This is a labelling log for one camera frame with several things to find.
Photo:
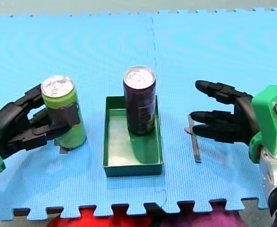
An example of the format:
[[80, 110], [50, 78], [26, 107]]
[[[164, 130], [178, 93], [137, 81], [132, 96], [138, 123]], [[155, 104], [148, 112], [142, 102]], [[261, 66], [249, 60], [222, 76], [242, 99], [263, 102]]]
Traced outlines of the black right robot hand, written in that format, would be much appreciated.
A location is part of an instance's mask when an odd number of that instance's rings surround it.
[[252, 138], [260, 132], [251, 103], [253, 96], [223, 83], [197, 80], [195, 86], [217, 102], [233, 105], [234, 110], [233, 113], [218, 110], [191, 112], [192, 120], [200, 123], [193, 126], [192, 132], [218, 142], [242, 142], [248, 146]]

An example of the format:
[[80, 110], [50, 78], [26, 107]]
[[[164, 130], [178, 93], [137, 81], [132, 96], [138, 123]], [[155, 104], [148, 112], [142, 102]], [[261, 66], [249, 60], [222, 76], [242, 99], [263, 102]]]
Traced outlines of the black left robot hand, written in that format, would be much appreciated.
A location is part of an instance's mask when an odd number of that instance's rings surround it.
[[79, 106], [73, 101], [66, 107], [44, 108], [29, 119], [32, 109], [44, 105], [41, 86], [28, 90], [23, 97], [0, 109], [0, 156], [6, 159], [21, 150], [47, 144], [80, 123]]

